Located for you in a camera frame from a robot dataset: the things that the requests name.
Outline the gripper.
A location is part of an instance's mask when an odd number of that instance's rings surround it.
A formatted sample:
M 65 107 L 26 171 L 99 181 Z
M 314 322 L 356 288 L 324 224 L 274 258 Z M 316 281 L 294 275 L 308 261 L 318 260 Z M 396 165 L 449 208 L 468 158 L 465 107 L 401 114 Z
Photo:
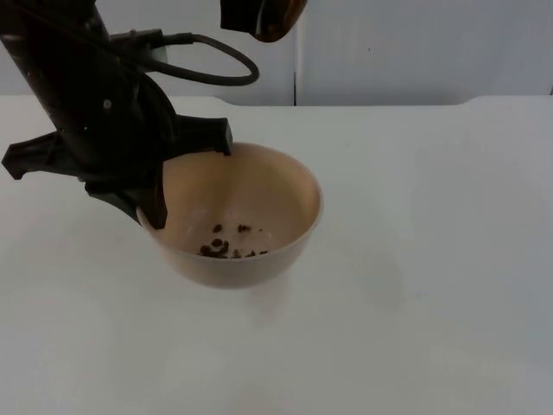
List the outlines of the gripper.
M 140 209 L 159 230 L 168 215 L 162 164 L 190 153 L 231 152 L 226 119 L 178 115 L 134 63 L 74 42 L 50 50 L 28 41 L 3 45 L 54 125 L 8 147 L 2 164 L 16 180 L 31 172 L 75 176 L 92 198 L 134 221 Z

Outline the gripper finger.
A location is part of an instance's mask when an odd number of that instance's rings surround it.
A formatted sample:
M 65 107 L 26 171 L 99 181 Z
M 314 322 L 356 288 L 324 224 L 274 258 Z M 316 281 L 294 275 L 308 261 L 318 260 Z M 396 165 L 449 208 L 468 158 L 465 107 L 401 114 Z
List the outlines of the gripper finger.
M 242 33 L 256 33 L 264 0 L 220 0 L 220 27 Z

